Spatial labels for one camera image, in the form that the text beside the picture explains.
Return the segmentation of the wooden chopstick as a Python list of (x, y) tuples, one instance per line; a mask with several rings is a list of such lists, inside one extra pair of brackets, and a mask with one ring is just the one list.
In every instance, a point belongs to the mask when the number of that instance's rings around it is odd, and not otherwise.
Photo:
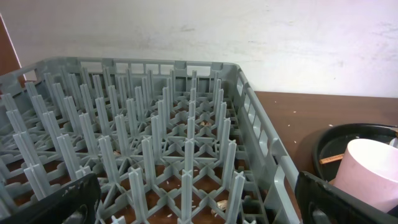
[(320, 159), (319, 163), (320, 164), (327, 164), (327, 163), (339, 161), (339, 160), (342, 160), (343, 156), (344, 156), (344, 154), (338, 154), (338, 155), (335, 155), (335, 156), (326, 157), (326, 158)]

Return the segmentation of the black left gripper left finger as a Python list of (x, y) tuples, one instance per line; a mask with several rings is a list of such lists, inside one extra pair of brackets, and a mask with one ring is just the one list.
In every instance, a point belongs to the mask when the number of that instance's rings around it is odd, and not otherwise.
[(100, 200), (97, 175), (90, 173), (1, 223), (94, 223)]

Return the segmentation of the pink plastic cup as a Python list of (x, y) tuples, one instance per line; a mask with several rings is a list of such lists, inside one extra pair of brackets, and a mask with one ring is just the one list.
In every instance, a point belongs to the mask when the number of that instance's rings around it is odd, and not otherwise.
[(397, 206), (397, 148), (370, 139), (347, 144), (333, 185), (382, 211)]

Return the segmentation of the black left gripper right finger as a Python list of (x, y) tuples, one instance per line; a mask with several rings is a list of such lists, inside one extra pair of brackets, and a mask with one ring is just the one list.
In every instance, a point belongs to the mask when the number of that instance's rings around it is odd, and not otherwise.
[(397, 207), (382, 212), (309, 172), (298, 174), (295, 198), (304, 223), (397, 224)]

